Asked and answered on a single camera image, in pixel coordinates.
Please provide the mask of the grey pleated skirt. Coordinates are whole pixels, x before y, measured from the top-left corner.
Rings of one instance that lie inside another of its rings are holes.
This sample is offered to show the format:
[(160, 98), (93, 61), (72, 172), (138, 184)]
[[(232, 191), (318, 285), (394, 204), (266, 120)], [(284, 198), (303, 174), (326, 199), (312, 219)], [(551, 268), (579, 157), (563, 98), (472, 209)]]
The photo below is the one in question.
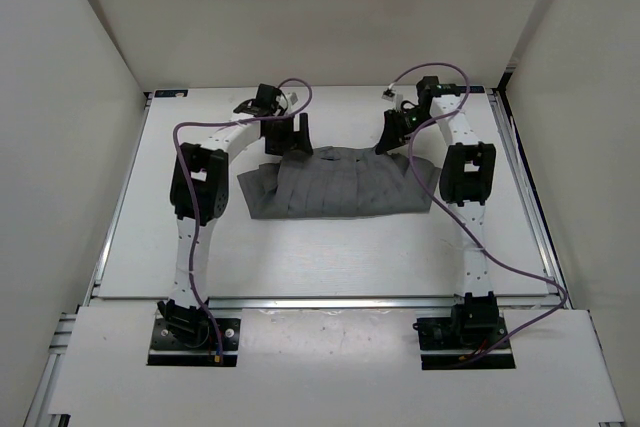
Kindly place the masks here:
[(416, 157), (421, 187), (402, 154), (372, 148), (321, 147), (312, 155), (288, 152), (238, 176), (253, 219), (387, 216), (430, 210), (440, 169)]

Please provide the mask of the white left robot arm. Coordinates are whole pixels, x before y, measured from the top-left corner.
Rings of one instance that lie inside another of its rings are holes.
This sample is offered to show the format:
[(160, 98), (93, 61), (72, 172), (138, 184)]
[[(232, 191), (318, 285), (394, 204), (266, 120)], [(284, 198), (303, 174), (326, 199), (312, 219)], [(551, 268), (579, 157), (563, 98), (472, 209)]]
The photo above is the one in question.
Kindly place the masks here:
[(261, 84), (253, 98), (241, 102), (224, 122), (186, 121), (172, 131), (176, 161), (169, 199), (178, 227), (175, 276), (160, 314), (175, 324), (175, 335), (188, 347), (206, 342), (212, 315), (206, 297), (209, 249), (214, 228), (230, 198), (232, 162), (263, 140), (269, 155), (300, 150), (311, 154), (308, 115), (313, 98), (298, 106), (294, 92)]

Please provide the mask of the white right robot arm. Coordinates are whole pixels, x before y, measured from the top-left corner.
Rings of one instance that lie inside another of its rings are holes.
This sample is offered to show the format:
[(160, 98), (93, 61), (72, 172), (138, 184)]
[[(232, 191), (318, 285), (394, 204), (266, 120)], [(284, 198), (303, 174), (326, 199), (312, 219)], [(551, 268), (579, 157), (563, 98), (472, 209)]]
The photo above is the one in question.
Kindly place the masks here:
[(418, 102), (412, 104), (389, 86), (382, 94), (394, 107), (384, 112), (384, 127), (375, 152), (387, 153), (409, 143), (411, 135), (429, 121), (435, 122), (447, 145), (439, 178), (439, 195), (450, 209), (461, 233), (462, 272), (454, 293), (449, 334), (460, 346), (470, 347), (497, 321), (498, 307), (482, 243), (485, 205), (493, 184), (496, 148), (480, 140), (469, 124), (461, 103), (464, 88), (442, 84), (436, 76), (416, 85)]

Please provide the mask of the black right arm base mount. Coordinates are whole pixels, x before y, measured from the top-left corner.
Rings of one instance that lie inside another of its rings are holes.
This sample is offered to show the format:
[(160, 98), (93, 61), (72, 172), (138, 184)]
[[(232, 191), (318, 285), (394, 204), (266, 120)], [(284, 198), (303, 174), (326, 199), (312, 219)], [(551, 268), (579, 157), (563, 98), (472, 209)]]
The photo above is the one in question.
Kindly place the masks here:
[(467, 293), (455, 300), (449, 316), (418, 318), (413, 329), (424, 371), (516, 367), (506, 323), (492, 292), (486, 296)]

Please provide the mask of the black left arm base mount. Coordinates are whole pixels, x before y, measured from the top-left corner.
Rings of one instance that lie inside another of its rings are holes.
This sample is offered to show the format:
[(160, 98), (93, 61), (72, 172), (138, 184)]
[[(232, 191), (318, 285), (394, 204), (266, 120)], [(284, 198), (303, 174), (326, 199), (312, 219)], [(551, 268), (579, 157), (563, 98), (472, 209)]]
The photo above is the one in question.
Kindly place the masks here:
[(159, 301), (151, 333), (147, 364), (171, 367), (235, 367), (241, 319), (217, 318), (215, 330), (200, 307), (184, 308), (173, 300)]

